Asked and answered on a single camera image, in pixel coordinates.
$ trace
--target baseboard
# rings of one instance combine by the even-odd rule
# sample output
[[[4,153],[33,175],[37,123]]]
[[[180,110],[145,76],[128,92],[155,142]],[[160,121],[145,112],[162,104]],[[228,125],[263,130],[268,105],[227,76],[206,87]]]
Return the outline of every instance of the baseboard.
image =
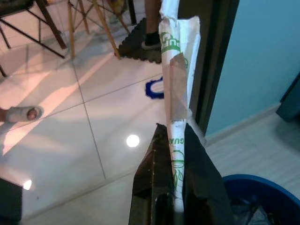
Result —
[[[250,124],[253,124],[259,120],[262,120],[270,115],[272,115],[273,113],[275,113],[277,111],[277,109],[280,107],[280,103],[276,104],[275,106],[268,108],[254,116],[251,116],[233,126],[229,126],[228,128],[223,129],[222,131],[213,134],[213,135],[209,135],[206,136],[206,144],[205,146],[208,147],[230,135],[232,135],[233,133],[236,133],[237,131],[244,129],[245,127],[249,126]]]

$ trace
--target person's foot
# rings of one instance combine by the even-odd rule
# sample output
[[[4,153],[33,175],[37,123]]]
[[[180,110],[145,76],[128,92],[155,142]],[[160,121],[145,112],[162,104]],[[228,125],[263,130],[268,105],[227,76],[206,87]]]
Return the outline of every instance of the person's foot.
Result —
[[[33,121],[41,118],[43,109],[38,106],[11,107],[5,114],[5,122]]]
[[[153,50],[160,48],[160,40],[159,40],[159,34],[158,31],[146,34],[146,39],[142,43],[142,49],[144,50]]]
[[[30,109],[27,113],[28,120],[35,120],[38,117],[38,112],[35,108]]]

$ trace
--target wooden stool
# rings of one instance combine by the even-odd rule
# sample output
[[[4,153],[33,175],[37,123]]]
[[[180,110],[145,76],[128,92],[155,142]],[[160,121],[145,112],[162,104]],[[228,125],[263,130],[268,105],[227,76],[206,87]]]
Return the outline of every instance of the wooden stool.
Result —
[[[108,36],[108,39],[109,39],[109,41],[110,41],[110,43],[111,43],[111,45],[113,47],[114,53],[117,56],[117,58],[120,59],[119,50],[117,49],[117,46],[116,46],[116,44],[114,42],[112,34],[109,31],[109,28],[108,28],[107,23],[105,21],[105,16],[101,12],[100,8],[103,8],[104,10],[107,10],[107,11],[115,14],[117,16],[118,20],[120,21],[120,23],[122,24],[122,26],[125,28],[125,30],[129,34],[129,30],[128,30],[126,24],[124,23],[124,21],[122,19],[122,16],[120,14],[116,14],[114,12],[111,0],[106,0],[107,3],[108,3],[108,5],[110,6],[111,10],[105,8],[104,6],[99,5],[97,3],[97,0],[87,0],[87,1],[89,1],[91,3],[91,5],[90,5],[90,7],[88,8],[88,10],[86,12],[84,11],[83,1],[82,0],[76,0],[76,5],[75,6],[71,3],[71,0],[68,0],[68,2],[67,2],[68,20],[69,20],[68,21],[68,23],[69,23],[69,34],[70,34],[70,43],[71,43],[71,59],[74,59],[74,57],[75,57],[75,47],[74,47],[74,32],[75,32],[75,30],[83,22],[84,26],[85,26],[85,30],[89,34],[90,31],[89,31],[89,26],[88,26],[87,19],[89,19],[92,22],[96,23],[95,21],[93,21],[92,19],[90,19],[88,17],[88,13],[91,11],[92,8],[95,8],[95,10],[97,12],[97,15],[99,16],[99,19],[101,21],[101,24],[102,24],[102,26],[103,26],[103,28],[104,28],[107,36]],[[80,13],[82,15],[82,20],[77,25],[74,24],[75,23],[75,19],[73,18],[72,8],[75,9],[75,16],[74,16],[74,18],[76,17],[76,12],[78,12],[78,13]]]

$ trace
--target dark door frame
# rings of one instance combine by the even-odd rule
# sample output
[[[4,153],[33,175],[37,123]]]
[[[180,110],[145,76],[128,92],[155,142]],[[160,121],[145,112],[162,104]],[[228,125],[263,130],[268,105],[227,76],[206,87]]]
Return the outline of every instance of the dark door frame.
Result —
[[[180,2],[179,17],[190,18],[198,15],[201,26],[205,26],[200,28],[201,43],[190,103],[193,117],[203,134],[206,133],[209,123],[239,1],[182,0]],[[206,14],[205,21],[201,21],[203,14]]]

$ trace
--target slipper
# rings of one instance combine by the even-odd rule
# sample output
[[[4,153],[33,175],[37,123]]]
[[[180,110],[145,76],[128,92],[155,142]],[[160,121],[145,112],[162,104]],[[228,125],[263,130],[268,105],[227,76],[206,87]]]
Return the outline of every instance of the slipper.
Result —
[[[33,120],[28,119],[28,113],[34,109],[37,112],[37,116]],[[26,107],[11,107],[6,114],[6,122],[16,123],[25,121],[34,121],[41,118],[43,115],[43,109],[38,106],[26,106]]]

